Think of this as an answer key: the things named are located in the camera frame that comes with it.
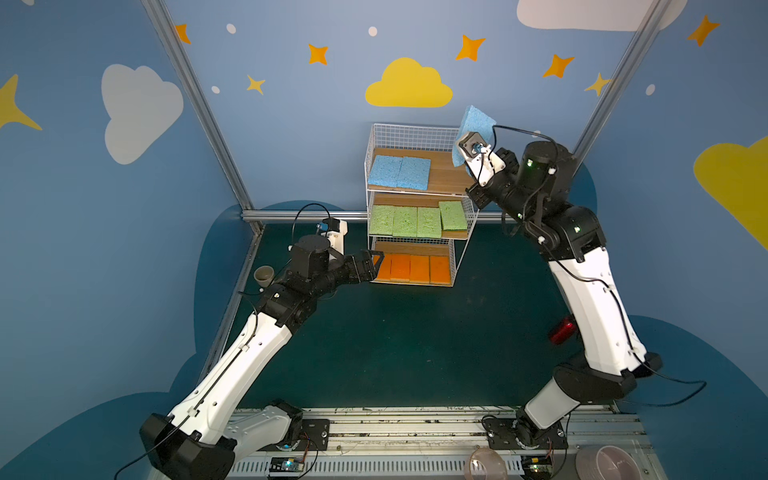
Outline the green sponge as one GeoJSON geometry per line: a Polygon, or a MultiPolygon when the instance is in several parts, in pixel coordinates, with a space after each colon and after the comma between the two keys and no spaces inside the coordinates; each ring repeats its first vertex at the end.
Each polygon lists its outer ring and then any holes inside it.
{"type": "Polygon", "coordinates": [[[392,236],[395,210],[396,207],[391,205],[374,205],[370,212],[369,234],[392,236]]]}
{"type": "Polygon", "coordinates": [[[393,210],[393,236],[414,238],[418,235],[418,208],[398,206],[393,210]]]}
{"type": "Polygon", "coordinates": [[[441,211],[439,208],[419,207],[417,209],[417,237],[440,239],[442,237],[441,211]]]}
{"type": "Polygon", "coordinates": [[[461,201],[440,201],[442,229],[445,231],[461,231],[468,228],[466,215],[461,201]]]}

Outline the blue sponge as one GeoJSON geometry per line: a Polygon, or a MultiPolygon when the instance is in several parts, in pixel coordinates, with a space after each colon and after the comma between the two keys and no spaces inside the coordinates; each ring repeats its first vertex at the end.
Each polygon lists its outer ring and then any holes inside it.
{"type": "Polygon", "coordinates": [[[396,188],[398,186],[402,161],[402,157],[377,155],[368,174],[368,184],[378,187],[396,188]]]}
{"type": "Polygon", "coordinates": [[[460,167],[464,164],[464,157],[461,155],[458,148],[458,141],[465,136],[468,132],[478,133],[483,140],[488,143],[493,143],[493,127],[496,125],[496,121],[482,112],[480,109],[473,105],[470,105],[463,115],[461,124],[459,126],[458,133],[454,140],[452,149],[452,162],[454,167],[460,167]]]}
{"type": "Polygon", "coordinates": [[[428,158],[403,157],[396,187],[426,191],[429,184],[431,160],[428,158]]]}

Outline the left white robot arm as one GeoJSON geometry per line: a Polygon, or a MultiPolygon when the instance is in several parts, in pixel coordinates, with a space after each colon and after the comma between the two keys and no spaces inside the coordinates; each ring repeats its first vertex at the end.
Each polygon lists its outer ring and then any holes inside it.
{"type": "Polygon", "coordinates": [[[273,402],[239,421],[236,407],[262,370],[316,311],[321,297],[347,284],[371,282],[385,255],[343,252],[341,234],[314,234],[292,246],[282,276],[265,287],[253,313],[218,363],[169,414],[140,428],[150,464],[170,479],[224,479],[242,458],[300,441],[303,412],[273,402]]]}

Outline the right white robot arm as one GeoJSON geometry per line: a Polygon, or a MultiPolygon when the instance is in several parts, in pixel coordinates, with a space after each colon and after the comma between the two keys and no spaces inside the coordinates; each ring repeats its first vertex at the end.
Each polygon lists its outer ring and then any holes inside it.
{"type": "Polygon", "coordinates": [[[476,206],[496,204],[536,245],[583,342],[582,353],[559,364],[517,415],[519,441],[536,445],[578,406],[624,398],[662,361],[646,350],[627,317],[596,214],[568,200],[577,168],[568,150],[535,141],[517,157],[493,150],[470,132],[457,140],[455,151],[474,180],[467,193],[476,206]]]}

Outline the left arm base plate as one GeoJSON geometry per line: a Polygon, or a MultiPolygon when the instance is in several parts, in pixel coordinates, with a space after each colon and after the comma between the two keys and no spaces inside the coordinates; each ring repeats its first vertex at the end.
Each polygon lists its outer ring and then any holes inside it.
{"type": "Polygon", "coordinates": [[[261,448],[261,451],[290,452],[298,450],[303,451],[306,448],[309,448],[310,451],[326,451],[328,449],[329,437],[329,419],[304,419],[299,433],[293,440],[268,445],[261,448]]]}

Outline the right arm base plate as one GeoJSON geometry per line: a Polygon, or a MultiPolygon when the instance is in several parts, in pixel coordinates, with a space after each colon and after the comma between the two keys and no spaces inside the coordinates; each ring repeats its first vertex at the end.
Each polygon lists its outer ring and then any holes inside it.
{"type": "Polygon", "coordinates": [[[561,422],[540,429],[527,418],[499,418],[486,415],[480,420],[489,447],[494,450],[566,450],[565,427],[561,422]]]}

